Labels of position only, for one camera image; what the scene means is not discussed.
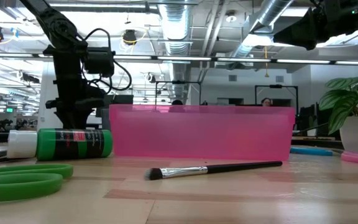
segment table surface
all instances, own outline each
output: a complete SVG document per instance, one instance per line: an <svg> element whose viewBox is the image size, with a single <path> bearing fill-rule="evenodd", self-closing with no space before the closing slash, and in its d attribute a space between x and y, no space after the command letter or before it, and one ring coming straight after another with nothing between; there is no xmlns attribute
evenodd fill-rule
<svg viewBox="0 0 358 224"><path fill-rule="evenodd" d="M74 165L74 175L62 189L42 198L0 203L0 223L358 223L358 164L338 156L292 154L282 167L144 180L151 167L235 162L244 161L61 161Z"/></svg>

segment potted plant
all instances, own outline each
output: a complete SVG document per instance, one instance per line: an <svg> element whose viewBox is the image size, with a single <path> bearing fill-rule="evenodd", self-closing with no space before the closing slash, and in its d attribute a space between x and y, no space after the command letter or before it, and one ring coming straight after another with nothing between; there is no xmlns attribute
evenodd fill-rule
<svg viewBox="0 0 358 224"><path fill-rule="evenodd" d="M358 152L358 77L335 78L326 87L333 90L320 99L319 109L333 109L329 134L339 129L345 150Z"/></svg>

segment pink plastic bin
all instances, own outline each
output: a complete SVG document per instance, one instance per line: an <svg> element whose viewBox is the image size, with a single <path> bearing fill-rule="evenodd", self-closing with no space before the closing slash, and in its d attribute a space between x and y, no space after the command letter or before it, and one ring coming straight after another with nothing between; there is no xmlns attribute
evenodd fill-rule
<svg viewBox="0 0 358 224"><path fill-rule="evenodd" d="M293 108L110 105L117 156L284 161Z"/></svg>

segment makeup brush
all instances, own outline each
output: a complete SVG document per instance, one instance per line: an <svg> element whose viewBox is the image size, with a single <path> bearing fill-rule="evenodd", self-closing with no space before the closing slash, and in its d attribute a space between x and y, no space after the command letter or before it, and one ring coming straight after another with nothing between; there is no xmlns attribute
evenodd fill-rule
<svg viewBox="0 0 358 224"><path fill-rule="evenodd" d="M282 161L272 162L252 162L243 164L221 164L199 167L182 167L182 168L151 168L146 171L144 177L146 180L159 180L169 177L181 177L186 175L198 174L215 174L220 172L230 172L247 169L257 169L264 167L281 166Z"/></svg>

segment white bottle cap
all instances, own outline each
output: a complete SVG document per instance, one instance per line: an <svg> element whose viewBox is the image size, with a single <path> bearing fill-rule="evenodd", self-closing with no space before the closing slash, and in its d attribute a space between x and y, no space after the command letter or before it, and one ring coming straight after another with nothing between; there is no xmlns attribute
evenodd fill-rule
<svg viewBox="0 0 358 224"><path fill-rule="evenodd" d="M7 158L33 158L37 152L36 131L10 130L8 137Z"/></svg>

